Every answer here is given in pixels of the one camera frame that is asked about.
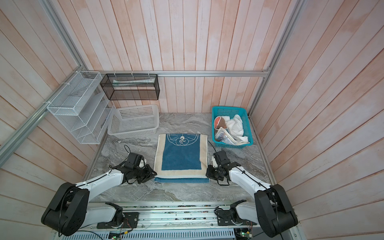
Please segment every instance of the teal plastic basket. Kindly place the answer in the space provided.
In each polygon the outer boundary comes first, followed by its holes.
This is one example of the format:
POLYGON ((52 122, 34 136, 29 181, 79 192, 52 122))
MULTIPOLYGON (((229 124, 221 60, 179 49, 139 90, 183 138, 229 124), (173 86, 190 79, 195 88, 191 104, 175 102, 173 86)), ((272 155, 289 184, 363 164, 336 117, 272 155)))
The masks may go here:
POLYGON ((216 144, 217 147, 232 147, 232 148, 243 148, 246 146, 251 146, 253 144, 251 127, 249 125, 247 111, 244 108, 237 107, 226 107, 226 106, 217 106, 212 108, 212 140, 216 144), (243 144, 240 146, 230 145, 223 142, 218 142, 215 140, 215 118, 218 116, 229 116, 233 118, 236 114, 238 114, 243 120, 243 129, 244 136, 248 137, 248 144, 243 144))

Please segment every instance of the marble tabletop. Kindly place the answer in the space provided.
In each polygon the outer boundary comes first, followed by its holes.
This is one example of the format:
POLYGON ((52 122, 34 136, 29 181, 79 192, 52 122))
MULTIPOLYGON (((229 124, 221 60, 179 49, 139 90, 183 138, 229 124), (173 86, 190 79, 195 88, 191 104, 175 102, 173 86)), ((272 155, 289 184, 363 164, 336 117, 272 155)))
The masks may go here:
MULTIPOLYGON (((210 113, 160 113, 160 123, 156 134, 118 139, 108 136, 97 159, 91 178, 110 170, 127 157, 124 145, 132 152, 141 154, 153 168, 157 149, 158 134, 161 133, 201 133, 208 135, 212 142, 212 115, 210 113)), ((224 148, 231 161, 240 163, 247 171, 262 181, 270 182, 260 151, 256 144, 242 149, 224 148)), ((214 153, 208 144, 209 158, 214 153)), ((142 183, 127 183, 113 187, 95 197, 92 202, 133 202, 133 201, 229 201, 252 200, 240 186, 230 182, 230 186, 219 186, 210 180, 206 184, 159 183, 153 179, 142 183)))

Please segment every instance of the wall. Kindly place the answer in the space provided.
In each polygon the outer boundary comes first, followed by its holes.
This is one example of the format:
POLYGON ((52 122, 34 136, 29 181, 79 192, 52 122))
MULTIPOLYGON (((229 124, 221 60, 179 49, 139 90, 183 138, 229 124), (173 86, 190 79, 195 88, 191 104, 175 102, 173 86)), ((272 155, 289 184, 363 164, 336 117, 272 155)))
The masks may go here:
MULTIPOLYGON (((87 67, 98 71, 266 69, 297 0, 52 0, 87 67)), ((163 113, 249 110, 261 78, 160 78, 163 113)))
POLYGON ((308 1, 252 116, 308 239, 384 239, 383 12, 308 1))
MULTIPOLYGON (((0 1, 0 144, 77 66, 38 0, 0 1)), ((94 149, 49 114, 0 169, 2 238, 45 239, 45 208, 82 180, 94 149)))

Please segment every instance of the robotic arm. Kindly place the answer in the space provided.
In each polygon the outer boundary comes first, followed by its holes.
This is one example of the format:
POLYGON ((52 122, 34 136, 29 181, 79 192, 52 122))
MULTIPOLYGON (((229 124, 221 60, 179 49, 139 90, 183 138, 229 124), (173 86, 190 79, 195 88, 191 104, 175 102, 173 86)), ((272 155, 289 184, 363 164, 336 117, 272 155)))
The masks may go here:
POLYGON ((142 155, 129 153, 124 162, 109 172, 85 182, 62 184, 41 217, 41 223, 65 236, 72 235, 82 227, 100 222, 119 228, 124 220, 122 207, 113 203, 88 204, 88 202, 109 188, 128 182, 130 179, 136 179, 140 184, 156 175, 157 173, 145 164, 142 155))
POLYGON ((231 162, 225 151, 214 153, 214 165, 209 165, 207 177, 217 182, 232 182, 241 186, 255 200, 255 203, 238 201, 231 205, 233 222, 249 220, 260 224, 269 237, 274 237, 298 224, 296 214, 284 188, 270 185, 252 176, 239 163, 231 162))

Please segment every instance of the blue towel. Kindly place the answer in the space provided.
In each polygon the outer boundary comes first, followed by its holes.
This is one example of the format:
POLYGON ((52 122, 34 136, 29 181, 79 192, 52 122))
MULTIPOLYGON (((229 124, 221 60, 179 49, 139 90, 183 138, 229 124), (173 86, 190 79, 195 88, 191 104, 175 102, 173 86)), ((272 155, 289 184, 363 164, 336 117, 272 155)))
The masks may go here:
POLYGON ((159 134, 154 164, 159 182, 209 182, 207 165, 207 135, 159 134))

